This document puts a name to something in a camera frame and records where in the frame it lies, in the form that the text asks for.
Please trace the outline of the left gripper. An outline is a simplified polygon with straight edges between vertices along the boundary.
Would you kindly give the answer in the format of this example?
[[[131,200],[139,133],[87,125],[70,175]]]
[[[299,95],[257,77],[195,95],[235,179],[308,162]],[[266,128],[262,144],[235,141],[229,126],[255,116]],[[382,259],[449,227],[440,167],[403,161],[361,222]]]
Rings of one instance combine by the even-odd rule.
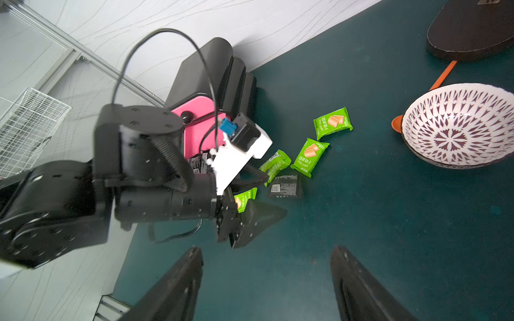
[[[245,211],[238,212],[233,193],[243,193],[259,187],[269,180],[269,176],[259,168],[247,164],[243,167],[222,194],[216,207],[217,242],[230,242],[232,249],[247,246],[263,231],[286,217],[287,210],[251,199]]]

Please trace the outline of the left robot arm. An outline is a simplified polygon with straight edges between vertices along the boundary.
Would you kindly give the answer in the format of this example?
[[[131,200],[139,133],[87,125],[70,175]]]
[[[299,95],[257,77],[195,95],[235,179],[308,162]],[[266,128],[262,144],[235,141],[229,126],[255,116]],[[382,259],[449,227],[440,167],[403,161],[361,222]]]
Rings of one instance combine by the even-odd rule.
[[[243,181],[249,154],[265,132],[246,115],[221,120],[225,145],[195,173],[182,151],[183,120],[158,107],[108,104],[95,126],[87,163],[52,161],[1,181],[1,261],[35,269],[70,251],[108,240],[111,219],[136,223],[211,220],[219,242],[248,245],[286,217],[281,207],[250,200],[238,210],[235,193],[268,177]]]

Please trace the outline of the black pink drawer cabinet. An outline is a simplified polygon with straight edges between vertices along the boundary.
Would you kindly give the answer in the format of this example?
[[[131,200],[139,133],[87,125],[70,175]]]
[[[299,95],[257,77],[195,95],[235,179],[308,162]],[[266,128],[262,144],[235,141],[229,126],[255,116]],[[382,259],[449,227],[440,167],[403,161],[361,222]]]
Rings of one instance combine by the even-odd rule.
[[[256,77],[247,72],[231,44],[215,37],[179,67],[164,107],[185,123],[183,156],[189,160],[215,147],[214,108],[220,120],[239,113],[251,118],[256,97]]]

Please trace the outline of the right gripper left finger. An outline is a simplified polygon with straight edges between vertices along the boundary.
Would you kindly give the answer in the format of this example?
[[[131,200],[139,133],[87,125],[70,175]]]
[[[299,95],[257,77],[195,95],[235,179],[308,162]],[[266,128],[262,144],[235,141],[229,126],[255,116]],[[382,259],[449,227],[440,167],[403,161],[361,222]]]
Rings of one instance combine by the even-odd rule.
[[[120,319],[192,320],[202,281],[202,268],[202,250],[199,247],[190,247]]]

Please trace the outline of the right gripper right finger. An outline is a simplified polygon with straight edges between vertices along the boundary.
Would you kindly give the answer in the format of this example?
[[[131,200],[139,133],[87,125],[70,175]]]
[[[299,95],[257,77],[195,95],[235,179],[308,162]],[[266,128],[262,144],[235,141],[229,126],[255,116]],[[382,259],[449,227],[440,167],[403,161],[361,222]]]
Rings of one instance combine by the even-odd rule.
[[[330,268],[342,320],[416,319],[346,247],[334,248]]]

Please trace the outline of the black cookie packet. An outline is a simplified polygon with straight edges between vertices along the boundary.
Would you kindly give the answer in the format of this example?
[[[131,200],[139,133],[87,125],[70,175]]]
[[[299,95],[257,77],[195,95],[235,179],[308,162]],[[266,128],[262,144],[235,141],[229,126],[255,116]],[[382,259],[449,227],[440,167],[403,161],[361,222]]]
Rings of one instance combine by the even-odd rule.
[[[208,154],[202,153],[193,156],[188,160],[190,167],[192,168],[194,174],[207,174],[209,173],[210,166],[206,163]]]
[[[272,199],[302,199],[302,175],[295,170],[286,170],[269,183],[268,197]]]

